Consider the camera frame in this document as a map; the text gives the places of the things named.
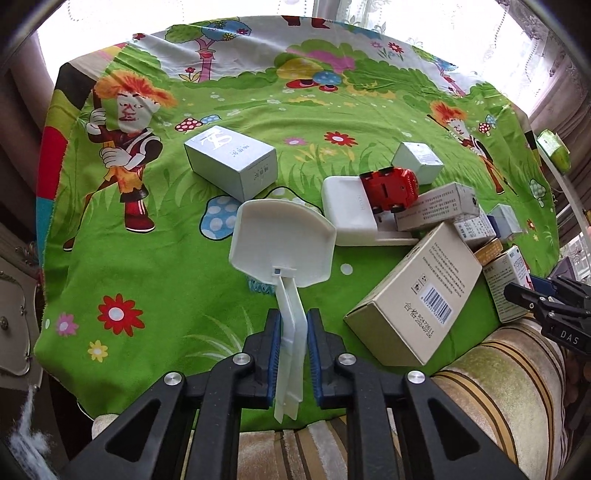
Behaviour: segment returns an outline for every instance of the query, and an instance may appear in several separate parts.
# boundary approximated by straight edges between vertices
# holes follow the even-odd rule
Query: cartoon boy
[[[125,228],[136,233],[151,232],[155,226],[144,204],[149,192],[142,177],[145,166],[158,158],[163,146],[148,125],[161,106],[172,107],[176,100],[146,77],[127,70],[117,70],[101,78],[93,97],[95,108],[90,113],[86,132],[91,142],[102,143],[99,155],[109,171],[96,191],[86,195],[82,216],[94,193],[117,183],[119,201],[125,205]],[[106,110],[101,99],[117,100],[118,129],[108,130],[105,126]],[[63,249],[71,251],[75,239],[66,241]]]
[[[472,152],[480,157],[484,163],[488,174],[491,177],[497,194],[505,193],[505,189],[499,182],[499,178],[507,185],[513,193],[515,190],[509,185],[509,182],[499,169],[494,165],[492,158],[485,146],[480,140],[470,134],[468,127],[464,123],[466,119],[466,112],[459,108],[449,107],[444,102],[433,102],[431,104],[431,111],[433,116],[428,115],[432,120],[435,120],[439,125],[448,130],[453,138],[455,138],[462,147],[469,148]]]

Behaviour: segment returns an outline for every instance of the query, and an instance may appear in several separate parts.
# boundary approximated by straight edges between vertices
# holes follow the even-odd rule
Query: white fluff
[[[32,416],[33,387],[30,387],[21,420],[10,437],[10,450],[31,480],[57,480],[44,458],[50,450],[48,437],[31,431]]]

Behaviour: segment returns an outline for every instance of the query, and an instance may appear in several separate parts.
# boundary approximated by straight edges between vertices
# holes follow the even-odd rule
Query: white cardboard box
[[[519,226],[519,221],[515,216],[515,212],[510,205],[499,203],[491,210],[489,215],[495,218],[501,242],[511,242],[516,235],[523,233],[523,230]]]
[[[476,193],[471,187],[453,182],[418,196],[405,211],[396,213],[398,230],[424,229],[439,222],[461,222],[480,215]]]
[[[528,313],[529,310],[505,299],[505,286],[511,282],[533,290],[530,274],[527,272],[519,247],[511,247],[499,255],[484,267],[483,272],[500,321],[510,322]]]
[[[413,142],[402,142],[398,146],[392,165],[412,170],[419,185],[433,183],[443,169],[443,162],[427,144]]]
[[[357,306],[345,322],[383,365],[425,365],[456,321],[482,266],[441,223]]]
[[[336,228],[336,245],[415,245],[409,232],[398,232],[394,215],[374,215],[359,177],[332,176],[322,183],[324,215]]]
[[[480,207],[480,216],[471,220],[454,223],[457,232],[460,234],[464,243],[469,246],[472,251],[487,244],[496,237],[495,229],[492,227],[490,220],[486,216],[482,207]]]
[[[185,142],[193,171],[236,200],[253,199],[277,179],[274,147],[224,127]]]

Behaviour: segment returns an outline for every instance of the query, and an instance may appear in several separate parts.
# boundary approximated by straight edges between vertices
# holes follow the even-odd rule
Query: small white box
[[[224,127],[185,142],[193,171],[236,200],[253,199],[277,179],[274,147]]]
[[[359,177],[327,177],[322,183],[322,208],[336,228],[336,245],[340,247],[418,242],[410,233],[397,231],[392,213],[373,214]]]
[[[464,243],[473,251],[482,245],[487,244],[496,237],[495,229],[491,221],[486,216],[482,207],[480,207],[480,216],[471,220],[454,223],[457,232],[460,234]]]
[[[419,195],[410,208],[394,216],[398,230],[407,232],[446,220],[461,222],[478,215],[480,209],[474,189],[453,182]]]
[[[515,216],[515,212],[509,205],[499,203],[491,210],[489,215],[495,218],[501,242],[511,242],[517,234],[523,233],[523,230],[519,226],[519,221]]]
[[[505,287],[511,282],[534,289],[519,247],[511,247],[499,255],[484,267],[483,272],[501,322],[510,322],[528,313],[529,310],[505,299]]]
[[[443,169],[443,163],[427,144],[413,142],[400,144],[392,159],[392,165],[412,170],[419,185],[433,183]]]

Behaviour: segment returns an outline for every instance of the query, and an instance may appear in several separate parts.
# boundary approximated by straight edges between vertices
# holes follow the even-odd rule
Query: orange hair
[[[452,120],[465,120],[466,112],[459,108],[447,106],[443,102],[433,102],[431,104],[431,111],[437,123],[447,125]]]
[[[109,76],[101,78],[96,82],[95,92],[102,99],[116,98],[121,92],[127,92],[137,93],[142,97],[158,102],[164,107],[177,104],[170,92],[155,87],[146,77],[129,70],[116,70]]]

